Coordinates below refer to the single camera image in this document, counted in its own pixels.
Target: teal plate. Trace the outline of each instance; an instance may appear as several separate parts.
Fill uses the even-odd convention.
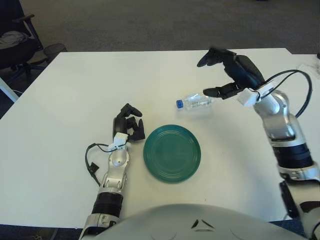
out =
[[[164,125],[147,138],[144,163],[150,173],[165,183],[180,183],[198,169],[201,150],[196,137],[178,125]]]

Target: water bottle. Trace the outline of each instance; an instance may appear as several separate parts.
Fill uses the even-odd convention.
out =
[[[176,101],[176,107],[178,109],[186,108],[186,109],[193,109],[193,108],[200,108],[207,106],[213,102],[213,98],[203,95],[202,93],[195,93],[191,94],[184,99],[180,99]]]

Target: black wire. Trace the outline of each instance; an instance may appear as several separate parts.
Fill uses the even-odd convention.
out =
[[[86,169],[88,170],[88,172],[90,173],[91,177],[95,180],[95,182],[99,185],[100,187],[100,182],[97,178],[97,176],[95,175],[95,172],[94,170],[91,168],[91,166],[89,165],[89,162],[88,162],[88,152],[90,149],[92,149],[93,147],[98,147],[101,151],[105,152],[105,153],[111,153],[111,152],[114,152],[117,150],[116,149],[113,149],[113,150],[110,150],[110,151],[106,151],[106,150],[103,150],[100,146],[104,146],[104,147],[108,147],[109,145],[107,144],[103,144],[103,143],[92,143],[91,145],[89,145],[87,148],[86,148],[86,151],[85,151],[85,155],[84,155],[84,162],[85,162],[85,165],[86,165]]]
[[[296,118],[300,117],[301,114],[306,110],[309,102],[310,102],[310,99],[311,99],[311,95],[312,95],[312,81],[311,81],[311,78],[310,76],[304,72],[304,71],[301,71],[301,70],[297,70],[297,69],[290,69],[290,70],[286,70],[286,71],[282,71],[282,72],[279,72],[273,76],[271,76],[270,78],[268,78],[265,83],[269,83],[272,79],[280,76],[280,75],[283,75],[283,74],[287,74],[287,73],[290,73],[288,76],[286,76],[275,88],[273,88],[270,92],[268,92],[266,95],[264,95],[261,99],[264,99],[266,96],[268,96],[269,94],[271,94],[274,90],[276,90],[285,80],[287,80],[291,75],[293,74],[296,74],[296,73],[300,73],[302,74],[307,82],[308,82],[308,93],[306,95],[306,98],[305,98],[305,101],[302,105],[302,107],[300,108],[300,110],[297,112],[297,114],[295,115]]]

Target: robot forearm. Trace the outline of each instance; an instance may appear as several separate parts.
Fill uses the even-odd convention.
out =
[[[296,117],[289,113],[287,97],[275,91],[254,109],[263,121],[284,179],[280,189],[288,215],[300,218],[308,238],[320,239],[320,170],[311,158]]]

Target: chair armrest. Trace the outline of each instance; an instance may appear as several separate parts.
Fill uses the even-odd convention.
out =
[[[35,16],[34,14],[28,14],[28,15],[26,15],[26,16],[22,16],[22,17],[20,17],[20,18],[13,19],[12,22],[18,24],[18,23],[21,23],[21,22],[30,20],[30,19],[33,18],[34,16]]]

